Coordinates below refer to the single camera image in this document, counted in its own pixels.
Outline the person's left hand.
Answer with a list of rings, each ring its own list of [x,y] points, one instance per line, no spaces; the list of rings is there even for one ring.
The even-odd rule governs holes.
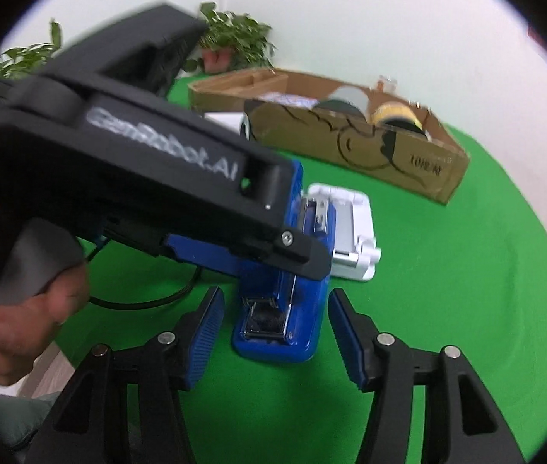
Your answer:
[[[0,269],[0,386],[32,371],[89,295],[79,241],[47,221],[29,221]]]

